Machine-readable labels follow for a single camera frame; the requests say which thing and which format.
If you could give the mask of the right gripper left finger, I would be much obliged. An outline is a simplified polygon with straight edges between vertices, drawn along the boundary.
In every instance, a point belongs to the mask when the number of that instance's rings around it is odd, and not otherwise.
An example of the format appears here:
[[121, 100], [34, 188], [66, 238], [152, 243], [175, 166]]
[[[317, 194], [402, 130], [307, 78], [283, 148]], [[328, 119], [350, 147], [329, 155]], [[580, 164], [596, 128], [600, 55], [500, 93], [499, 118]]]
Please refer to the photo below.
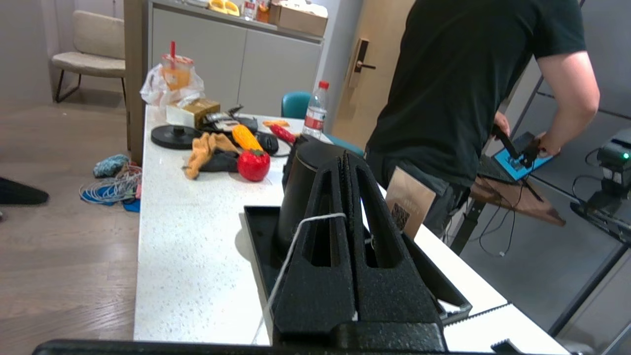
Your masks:
[[318, 169], [273, 288], [273, 343], [327, 344], [356, 313], [341, 159]]

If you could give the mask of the person's bare hand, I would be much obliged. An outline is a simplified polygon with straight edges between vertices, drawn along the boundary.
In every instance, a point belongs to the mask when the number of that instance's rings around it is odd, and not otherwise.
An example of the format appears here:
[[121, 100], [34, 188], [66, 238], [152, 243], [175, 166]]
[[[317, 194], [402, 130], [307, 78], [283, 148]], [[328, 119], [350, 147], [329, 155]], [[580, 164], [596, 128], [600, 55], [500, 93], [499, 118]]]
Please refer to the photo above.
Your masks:
[[557, 135], [548, 133], [547, 131], [539, 134], [537, 136], [537, 139], [538, 157], [541, 158], [557, 155], [563, 146], [562, 141], [559, 139], [559, 137], [557, 137]]
[[509, 124], [509, 121], [507, 117], [500, 111], [496, 111], [495, 113], [491, 135], [495, 140], [500, 140], [503, 137], [509, 137], [511, 135], [511, 126]]

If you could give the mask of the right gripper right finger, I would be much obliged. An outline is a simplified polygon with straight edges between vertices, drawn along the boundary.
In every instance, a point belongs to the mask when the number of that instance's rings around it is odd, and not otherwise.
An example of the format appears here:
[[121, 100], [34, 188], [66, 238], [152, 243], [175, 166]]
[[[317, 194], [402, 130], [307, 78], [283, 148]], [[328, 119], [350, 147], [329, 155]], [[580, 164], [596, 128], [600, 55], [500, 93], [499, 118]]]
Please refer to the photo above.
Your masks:
[[432, 296], [365, 160], [345, 153], [344, 181], [359, 319], [439, 324]]

